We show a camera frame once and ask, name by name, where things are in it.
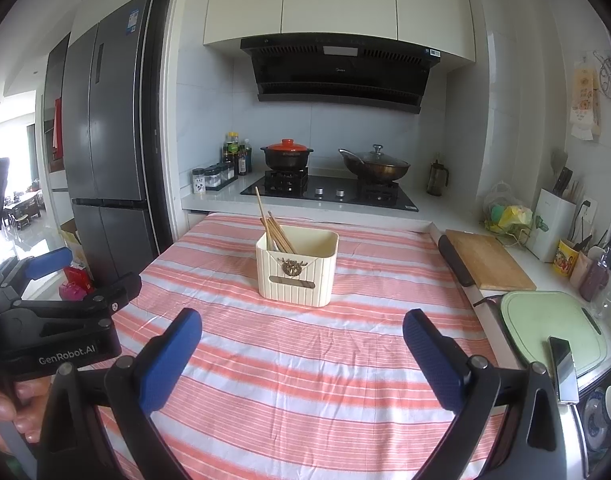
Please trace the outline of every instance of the cutting board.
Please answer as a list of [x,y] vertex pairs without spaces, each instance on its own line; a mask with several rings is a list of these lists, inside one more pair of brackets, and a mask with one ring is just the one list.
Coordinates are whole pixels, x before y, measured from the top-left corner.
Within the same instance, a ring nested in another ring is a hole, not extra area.
[[485,290],[537,290],[519,264],[494,236],[445,231],[476,286]]
[[550,336],[570,342],[577,377],[599,366],[607,355],[604,335],[579,301],[564,292],[510,292],[501,301],[501,317],[525,362],[545,364],[552,377]]

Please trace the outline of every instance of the red pot lid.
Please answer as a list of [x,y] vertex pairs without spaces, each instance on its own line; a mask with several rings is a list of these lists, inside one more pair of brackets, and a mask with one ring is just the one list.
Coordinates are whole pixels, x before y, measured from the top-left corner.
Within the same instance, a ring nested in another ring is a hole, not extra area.
[[295,144],[293,139],[281,139],[281,143],[271,144],[269,150],[278,152],[306,152],[307,148],[303,144]]

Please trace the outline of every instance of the refrigerator door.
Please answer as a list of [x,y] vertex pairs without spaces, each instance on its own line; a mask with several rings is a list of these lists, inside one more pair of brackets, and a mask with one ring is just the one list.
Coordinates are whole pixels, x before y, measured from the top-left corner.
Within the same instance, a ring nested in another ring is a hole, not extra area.
[[110,207],[100,211],[117,273],[140,273],[157,256],[148,211]]
[[112,259],[100,208],[73,204],[72,211],[77,234],[97,286],[116,282],[119,279],[119,273]]
[[94,25],[68,48],[62,91],[64,167],[68,191],[74,198],[97,198],[90,157],[88,92],[92,52],[97,36]]
[[90,73],[90,149],[102,199],[145,200],[139,124],[141,46],[150,0],[99,23]]

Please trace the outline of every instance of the floor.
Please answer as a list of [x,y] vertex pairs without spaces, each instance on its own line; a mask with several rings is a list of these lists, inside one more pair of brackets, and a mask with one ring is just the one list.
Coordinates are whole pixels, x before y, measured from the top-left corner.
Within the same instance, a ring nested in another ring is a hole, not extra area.
[[[58,231],[48,226],[47,216],[42,211],[41,217],[32,217],[30,224],[22,229],[5,225],[1,228],[0,264],[12,256],[17,256],[20,260],[28,256],[40,256],[64,245],[63,238]],[[22,296],[23,299],[31,298],[47,283],[54,281],[57,275],[57,272],[53,272],[30,282]]]

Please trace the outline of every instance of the hand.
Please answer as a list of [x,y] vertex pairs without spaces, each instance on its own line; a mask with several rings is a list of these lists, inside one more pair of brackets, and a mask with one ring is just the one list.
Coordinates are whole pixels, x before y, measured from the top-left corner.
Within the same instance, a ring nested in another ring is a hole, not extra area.
[[[24,404],[30,402],[17,412],[12,400],[0,392],[0,420],[12,420],[19,433],[22,433],[28,442],[38,442],[50,392],[50,377],[15,383],[14,389],[21,402]],[[1,435],[0,450],[10,452]]]

